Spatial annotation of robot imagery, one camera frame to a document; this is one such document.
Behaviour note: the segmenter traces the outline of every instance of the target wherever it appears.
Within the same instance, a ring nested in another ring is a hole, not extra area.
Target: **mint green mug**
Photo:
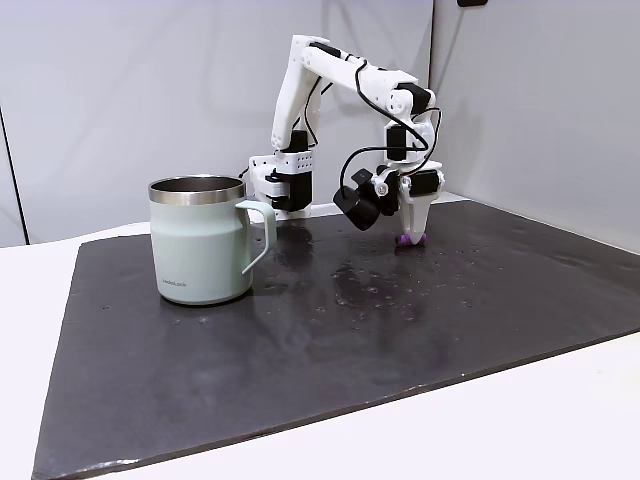
[[[185,305],[208,305],[249,290],[251,269],[276,244],[276,214],[270,205],[245,197],[245,183],[232,177],[175,177],[149,185],[160,295]],[[265,228],[264,250],[253,260],[249,209],[262,214]]]

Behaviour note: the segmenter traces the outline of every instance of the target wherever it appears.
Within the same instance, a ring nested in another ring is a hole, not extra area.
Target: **white robotic arm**
[[[376,174],[358,171],[352,177],[358,184],[354,190],[342,184],[345,164],[334,202],[361,230],[373,225],[380,213],[393,215],[400,210],[404,232],[399,243],[423,241],[429,206],[444,184],[441,165],[428,161],[437,138],[430,120],[431,112],[439,110],[434,107],[435,95],[418,87],[415,77],[378,68],[330,47],[323,38],[292,39],[271,135],[276,151],[249,159],[256,197],[284,212],[303,211],[311,203],[321,79],[357,92],[390,119],[384,128],[385,146],[362,149],[386,151]]]

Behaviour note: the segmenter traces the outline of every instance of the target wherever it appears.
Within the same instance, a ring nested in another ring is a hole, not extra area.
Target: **small purple toy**
[[[424,245],[427,242],[427,234],[423,233],[422,237],[420,237],[420,241],[416,245]],[[408,233],[403,233],[396,237],[396,247],[410,247],[413,245],[411,243],[411,237]]]

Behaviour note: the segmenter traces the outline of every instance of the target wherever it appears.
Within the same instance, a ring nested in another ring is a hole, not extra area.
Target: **white wall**
[[[447,187],[640,252],[640,3],[436,0]]]
[[[2,127],[0,127],[0,247],[14,247],[24,244],[18,202],[11,179],[9,157],[7,156]]]
[[[431,12],[431,0],[0,0],[0,100],[32,241],[147,220],[152,180],[237,175],[270,153],[295,33],[426,85]],[[322,111],[315,203],[384,124],[337,88]]]

